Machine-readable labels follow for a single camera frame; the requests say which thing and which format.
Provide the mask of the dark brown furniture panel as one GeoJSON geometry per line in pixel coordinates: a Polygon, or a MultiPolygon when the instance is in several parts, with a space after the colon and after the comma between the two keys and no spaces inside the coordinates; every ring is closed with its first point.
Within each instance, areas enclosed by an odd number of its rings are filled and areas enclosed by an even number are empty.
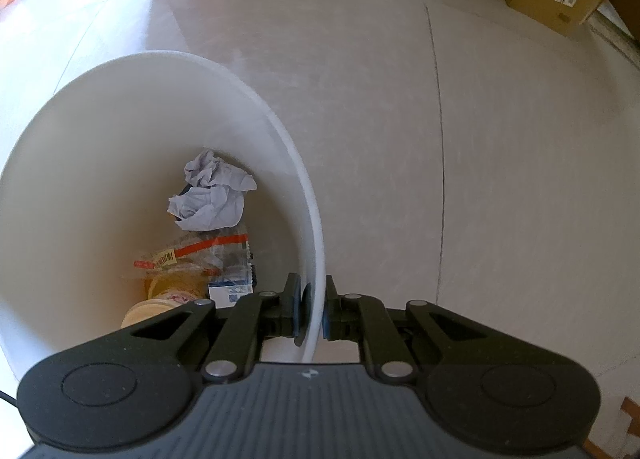
{"type": "Polygon", "coordinates": [[[623,20],[630,34],[638,40],[640,29],[640,0],[608,0],[623,20]]]}

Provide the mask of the white plastic waste bin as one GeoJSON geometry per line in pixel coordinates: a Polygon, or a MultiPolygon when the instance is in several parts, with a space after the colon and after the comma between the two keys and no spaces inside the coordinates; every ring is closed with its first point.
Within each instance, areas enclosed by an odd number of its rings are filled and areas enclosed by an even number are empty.
{"type": "Polygon", "coordinates": [[[259,290],[302,278],[310,361],[326,291],[314,190],[291,135],[254,89],[185,52],[142,52],[78,76],[26,127],[1,174],[1,347],[17,377],[52,354],[117,330],[141,301],[134,260],[180,236],[167,211],[204,149],[257,180],[246,199],[259,290]]]}

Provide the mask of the small blue white carton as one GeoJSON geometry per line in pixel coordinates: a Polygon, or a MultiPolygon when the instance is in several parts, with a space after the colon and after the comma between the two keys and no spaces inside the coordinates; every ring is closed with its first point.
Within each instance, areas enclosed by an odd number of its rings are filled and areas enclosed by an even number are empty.
{"type": "Polygon", "coordinates": [[[213,301],[217,309],[231,309],[236,303],[238,303],[241,297],[252,294],[254,288],[249,281],[232,281],[228,279],[222,279],[217,281],[211,281],[207,285],[208,298],[213,301]]]}

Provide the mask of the crumpled white paper ball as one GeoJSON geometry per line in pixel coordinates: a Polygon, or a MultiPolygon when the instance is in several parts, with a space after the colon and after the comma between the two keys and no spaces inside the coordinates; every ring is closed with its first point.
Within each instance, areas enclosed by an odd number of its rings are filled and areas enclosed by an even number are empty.
{"type": "Polygon", "coordinates": [[[167,213],[183,231],[208,233],[232,228],[243,217],[245,195],[257,189],[254,177],[212,149],[183,169],[186,188],[168,199],[167,213]]]}

